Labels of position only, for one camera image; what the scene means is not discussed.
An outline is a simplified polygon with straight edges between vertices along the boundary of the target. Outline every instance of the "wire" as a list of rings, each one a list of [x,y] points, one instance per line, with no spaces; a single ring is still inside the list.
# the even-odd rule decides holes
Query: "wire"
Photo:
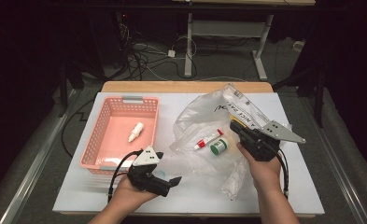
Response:
[[[283,0],[286,4],[288,4],[290,7],[292,7],[292,5],[289,3],[289,2],[287,2],[286,0]]]
[[[124,31],[123,31],[121,39],[124,39],[125,34],[127,34],[125,44],[122,46],[123,48],[125,48],[125,46],[127,46],[127,44],[128,44],[128,40],[130,39],[130,30],[128,29],[128,27],[126,25],[124,25],[122,23],[120,23],[119,25],[125,28]]]
[[[239,78],[239,77],[209,77],[209,78],[204,78],[204,79],[198,79],[197,81],[207,81],[207,80],[218,79],[218,78],[230,78],[230,79],[247,82],[246,80]]]
[[[114,174],[111,178],[111,181],[110,181],[110,187],[109,187],[109,190],[108,190],[108,194],[107,194],[107,202],[109,203],[111,198],[113,197],[113,185],[114,185],[114,181],[116,180],[116,177],[121,175],[121,174],[118,174],[122,164],[128,159],[130,158],[131,156],[139,156],[140,153],[142,153],[143,149],[140,149],[138,151],[133,151],[133,152],[130,152],[128,153],[124,158],[122,158],[120,164],[117,166],[116,170],[114,171]]]
[[[162,64],[164,64],[164,63],[172,63],[172,64],[174,64],[175,65],[175,68],[176,68],[176,72],[177,72],[177,75],[179,76],[179,68],[178,68],[178,66],[177,66],[177,63],[174,63],[174,62],[163,62],[163,63],[159,63],[159,64],[157,64],[157,65],[154,65],[154,66],[152,66],[152,67],[148,67],[148,69],[153,69],[153,68],[155,68],[155,67],[157,67],[157,66],[160,66],[160,65],[162,65]]]
[[[262,143],[267,148],[271,149],[275,153],[276,158],[279,160],[279,163],[281,164],[282,172],[283,172],[283,176],[284,176],[283,194],[285,195],[286,198],[288,198],[289,197],[289,169],[288,169],[288,161],[286,160],[285,154],[282,152],[282,155],[285,159],[285,162],[283,162],[282,158],[278,154],[278,151],[282,151],[281,149],[275,150],[273,147],[271,147],[266,142],[262,141]]]
[[[246,42],[248,42],[249,39],[251,39],[251,38],[247,38],[247,37],[242,37],[242,38],[239,38],[238,41],[236,41],[237,38],[221,40],[221,39],[216,39],[214,36],[210,36],[210,38],[205,38],[203,36],[194,35],[193,37],[203,39],[205,41],[212,42],[215,45],[215,46],[201,45],[201,44],[199,44],[199,40],[195,40],[196,43],[197,43],[196,46],[197,46],[197,55],[198,56],[211,56],[211,55],[217,53],[219,49],[229,49],[229,48],[233,48],[233,47],[242,47],[246,44]],[[236,42],[230,44],[230,43],[227,43],[228,41],[236,41]],[[199,51],[200,48],[212,48],[212,47],[214,49],[211,53],[198,54],[198,51]]]
[[[62,131],[61,131],[61,142],[62,142],[62,146],[64,148],[64,151],[66,152],[66,154],[70,157],[70,158],[73,158],[73,155],[72,153],[70,153],[70,151],[67,149],[67,146],[66,144],[64,143],[64,130],[66,129],[66,126],[67,124],[69,124],[69,122],[72,120],[72,118],[77,115],[77,114],[80,114],[81,115],[81,118],[80,118],[80,121],[87,121],[85,119],[83,119],[83,112],[79,112],[82,108],[84,108],[84,106],[88,105],[89,103],[93,102],[94,99],[91,99],[90,101],[88,101],[87,103],[85,103],[84,105],[82,105],[68,120],[67,122],[65,123],[65,125],[63,126],[62,128]]]
[[[173,81],[173,80],[169,80],[169,79],[166,79],[166,78],[163,78],[163,77],[160,77],[158,76],[156,73],[153,72],[153,70],[151,70],[149,67],[146,66],[146,68],[157,78],[159,78],[160,80],[163,80],[163,81]]]
[[[259,58],[257,58],[257,59],[255,59],[255,61],[249,66],[249,67],[247,67],[243,72],[242,72],[242,78],[243,79],[245,79],[245,72],[247,71],[247,70],[249,70],[251,67],[253,67],[253,65],[255,65],[256,64],[256,61],[259,59]]]
[[[158,54],[163,54],[163,55],[167,55],[166,53],[164,53],[163,51],[161,51],[160,49],[157,49],[157,48],[155,48],[155,47],[152,47],[152,46],[150,46],[150,45],[148,45],[148,44],[138,44],[138,43],[136,43],[136,44],[134,44],[134,46],[135,45],[139,45],[139,46],[146,46],[144,49],[141,49],[141,50],[139,50],[139,51],[144,51],[145,49],[147,49],[147,48],[151,48],[151,49],[156,49],[157,51],[156,52],[151,52],[151,51],[145,51],[146,53],[158,53]]]
[[[177,43],[177,41],[178,41],[178,40],[183,39],[183,38],[187,38],[187,39],[189,39],[189,41],[191,41],[191,42],[194,44],[194,53],[192,53],[191,57],[192,57],[192,56],[194,56],[194,55],[195,55],[195,53],[197,53],[197,45],[195,44],[195,42],[194,42],[194,40],[193,40],[193,39],[189,38],[189,37],[188,37],[188,36],[186,36],[186,35],[183,35],[183,36],[181,36],[180,38],[178,38],[178,39],[176,40],[175,44]]]

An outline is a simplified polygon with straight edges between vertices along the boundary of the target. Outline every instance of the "basket handle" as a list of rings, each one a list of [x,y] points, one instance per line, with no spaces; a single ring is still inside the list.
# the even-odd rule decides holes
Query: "basket handle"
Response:
[[[125,104],[143,104],[142,96],[122,96],[122,101]]]

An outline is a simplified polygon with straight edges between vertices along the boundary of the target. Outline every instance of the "tube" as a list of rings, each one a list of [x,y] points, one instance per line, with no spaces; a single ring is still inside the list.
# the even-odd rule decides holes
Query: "tube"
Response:
[[[223,135],[223,132],[220,129],[217,129],[215,132],[211,133],[207,137],[198,141],[197,145],[194,146],[194,149],[200,149],[206,146],[209,142],[217,139],[219,136]]]

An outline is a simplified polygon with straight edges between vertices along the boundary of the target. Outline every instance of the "cable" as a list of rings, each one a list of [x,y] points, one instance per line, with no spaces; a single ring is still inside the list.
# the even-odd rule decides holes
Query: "cable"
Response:
[[[279,150],[275,150],[273,147],[271,147],[269,144],[267,144],[266,142],[262,141],[262,143],[268,148],[271,149],[274,153],[276,158],[279,160],[279,163],[281,164],[282,167],[282,172],[283,172],[283,176],[284,176],[284,187],[283,187],[283,194],[285,195],[286,198],[289,197],[289,170],[288,170],[288,161],[286,160],[285,154],[282,152],[283,157],[285,158],[285,162],[282,161],[282,158],[280,157],[280,155],[278,154],[278,151],[282,151],[281,149]]]
[[[146,66],[146,68],[157,78],[159,78],[160,80],[163,80],[163,81],[173,81],[173,80],[169,80],[169,79],[166,79],[166,78],[163,78],[163,77],[159,77],[156,73],[153,72],[153,70],[151,70],[149,67]]]
[[[116,170],[114,171],[114,174],[111,178],[111,181],[110,181],[110,187],[109,187],[109,191],[108,191],[108,194],[107,194],[107,202],[109,203],[111,198],[113,197],[113,185],[114,185],[114,181],[116,180],[116,177],[119,176],[119,175],[122,175],[122,174],[118,174],[119,172],[119,169],[121,168],[122,164],[128,159],[130,158],[131,156],[135,155],[135,156],[139,156],[140,153],[142,153],[143,149],[140,149],[138,151],[133,151],[133,152],[130,152],[128,153],[124,158],[122,158],[120,164],[117,166]]]
[[[243,79],[245,79],[245,72],[247,71],[247,70],[249,70],[249,68],[251,68],[251,67],[253,67],[253,65],[255,65],[256,64],[256,61],[259,59],[259,58],[257,58],[249,67],[247,67],[243,72],[242,72],[242,78]]]
[[[90,101],[88,101],[87,103],[85,103],[84,105],[82,105],[68,120],[67,122],[64,124],[64,126],[62,127],[62,130],[61,130],[61,142],[62,142],[62,146],[64,148],[64,151],[66,152],[66,154],[70,157],[70,158],[73,158],[73,155],[72,153],[69,152],[69,150],[67,149],[67,146],[66,144],[64,143],[64,130],[66,129],[66,126],[69,124],[69,122],[72,120],[72,118],[79,114],[81,115],[80,117],[80,121],[87,121],[86,119],[83,119],[83,115],[84,115],[84,112],[79,112],[82,108],[84,108],[84,106],[88,105],[89,103],[93,102],[94,101],[94,98],[91,99]]]
[[[194,42],[194,40],[193,40],[193,39],[189,38],[189,37],[188,37],[188,36],[186,36],[186,35],[183,35],[183,36],[179,37],[179,38],[176,40],[175,44],[177,43],[177,41],[178,41],[178,40],[183,39],[183,38],[187,38],[189,41],[191,41],[191,43],[193,43],[193,44],[194,44],[194,53],[192,53],[191,57],[192,57],[192,56],[194,56],[194,55],[195,55],[195,53],[197,53],[197,45],[195,44],[195,42]]]
[[[292,5],[289,3],[289,2],[287,2],[286,0],[283,0],[286,4],[288,4],[290,7],[292,7]]]
[[[141,50],[135,50],[134,49],[134,51],[141,51],[141,52],[146,52],[145,51],[145,49],[147,49],[147,48],[153,48],[153,49],[156,49],[157,50],[157,52],[155,52],[155,53],[160,53],[160,54],[162,54],[162,55],[166,55],[166,53],[163,53],[161,50],[159,50],[159,49],[157,49],[157,48],[155,48],[155,47],[152,47],[152,46],[149,46],[148,44],[146,44],[146,45],[144,45],[144,44],[135,44],[135,45],[142,45],[142,46],[145,46],[145,48],[143,48],[143,49],[141,49]],[[146,57],[146,60],[140,60],[139,58],[137,58],[137,57],[135,57],[135,54],[138,54],[138,55],[140,55],[141,57],[142,56],[144,56],[144,57]],[[177,58],[171,58],[171,57],[163,57],[163,58],[160,58],[160,59],[158,59],[158,60],[155,60],[155,61],[152,61],[152,62],[149,62],[148,61],[148,57],[145,55],[145,54],[143,54],[143,53],[133,53],[132,55],[131,55],[132,57],[131,57],[131,62],[136,62],[136,63],[138,63],[138,62],[140,62],[140,63],[138,63],[138,65],[137,65],[137,67],[133,67],[133,66],[130,66],[131,68],[134,68],[134,71],[130,71],[130,73],[132,74],[132,76],[131,76],[131,78],[136,78],[137,76],[134,76],[134,72],[137,70],[137,69],[139,69],[139,66],[142,66],[145,70],[149,70],[155,77],[157,77],[157,78],[159,78],[159,79],[161,79],[161,80],[168,80],[168,79],[165,79],[165,78],[162,78],[162,77],[160,77],[160,76],[158,76],[152,69],[153,68],[155,68],[155,67],[157,67],[157,66],[160,66],[160,65],[162,65],[162,64],[165,64],[165,63],[172,63],[172,64],[174,64],[175,65],[175,67],[176,67],[176,74],[179,76],[179,77],[181,77],[181,78],[185,78],[185,79],[187,79],[187,78],[193,78],[193,77],[183,77],[183,76],[181,76],[180,74],[179,74],[179,69],[178,69],[178,65],[177,65],[177,63],[175,63],[175,62],[162,62],[162,63],[158,63],[158,64],[156,64],[156,65],[153,65],[153,66],[151,66],[151,67],[149,67],[148,66],[148,64],[150,64],[150,63],[156,63],[156,62],[160,62],[160,61],[164,61],[164,60],[167,60],[167,59],[173,59],[173,60],[177,60]]]
[[[122,23],[120,23],[119,25],[125,28],[124,31],[123,31],[121,39],[124,39],[125,34],[127,34],[127,39],[125,41],[125,44],[122,46],[123,48],[125,48],[125,46],[127,46],[128,42],[129,42],[128,40],[130,39],[130,30],[128,29],[128,27],[126,25],[124,25]]]
[[[198,79],[196,81],[207,81],[207,80],[218,79],[218,78],[230,78],[230,79],[235,79],[235,80],[247,82],[246,80],[241,79],[239,77],[209,77],[209,78]]]
[[[161,51],[160,49],[157,49],[157,48],[155,48],[155,47],[152,47],[152,46],[150,46],[150,45],[148,45],[148,44],[138,44],[138,43],[136,43],[136,44],[134,44],[134,46],[135,45],[139,45],[139,46],[146,46],[144,49],[141,49],[141,50],[138,50],[138,51],[144,51],[145,49],[147,49],[147,48],[151,48],[151,49],[156,49],[157,50],[157,52],[150,52],[150,51],[145,51],[146,53],[159,53],[159,54],[163,54],[163,55],[167,55],[166,53],[164,53],[163,51]]]
[[[216,52],[218,52],[219,49],[229,49],[229,48],[233,48],[233,47],[242,47],[246,44],[246,42],[248,42],[249,39],[251,39],[251,38],[242,37],[242,38],[239,38],[236,43],[230,44],[230,43],[227,43],[226,41],[236,41],[237,38],[221,40],[221,39],[216,39],[213,36],[210,36],[210,38],[205,38],[205,37],[202,37],[202,36],[199,36],[199,35],[194,35],[193,37],[197,37],[199,39],[210,41],[210,42],[215,44],[215,46],[201,45],[201,44],[199,44],[198,40],[195,40],[196,43],[197,43],[196,44],[197,55],[198,55],[198,51],[199,51],[198,49],[199,48],[212,48],[212,47],[214,47],[214,50],[211,53],[209,53],[209,54],[199,54],[198,56],[211,56],[211,55],[215,54]]]

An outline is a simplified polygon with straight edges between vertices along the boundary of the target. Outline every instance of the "table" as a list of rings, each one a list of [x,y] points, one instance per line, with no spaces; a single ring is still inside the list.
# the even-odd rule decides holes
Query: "table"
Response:
[[[241,5],[288,5],[290,7],[313,6],[315,0],[191,0],[190,5],[197,3],[228,3]],[[252,51],[253,61],[256,65],[260,80],[266,81],[264,66],[261,61],[261,53],[264,49],[265,41],[267,40],[268,32],[271,28],[274,15],[268,15],[265,22],[248,22],[248,21],[197,21],[192,18],[192,13],[189,13],[188,32],[187,32],[187,50],[185,61],[185,77],[191,77],[192,66],[192,47],[191,43],[193,35],[217,35],[217,36],[238,36],[238,37],[259,37],[260,44],[257,50]]]
[[[107,201],[108,175],[93,175],[79,166],[79,160],[91,134],[102,98],[109,95],[156,96],[160,98],[160,112],[155,145],[162,151],[162,162],[154,171],[164,179],[180,175],[187,163],[169,149],[173,142],[172,125],[176,116],[198,95],[219,90],[226,82],[107,82],[98,94],[81,135],[78,148],[66,173],[64,183],[54,204],[53,211],[62,214],[88,214],[101,211]],[[233,85],[269,118],[288,122],[282,104],[268,83],[234,82]],[[305,166],[297,144],[284,147],[289,162],[289,201],[300,217],[324,214],[317,191]],[[248,217],[258,216],[257,193],[250,179],[241,188],[235,201],[230,201],[220,190],[225,181],[220,175],[183,175],[180,184],[169,191],[167,197],[158,197],[143,204],[134,216],[182,216],[182,217]]]

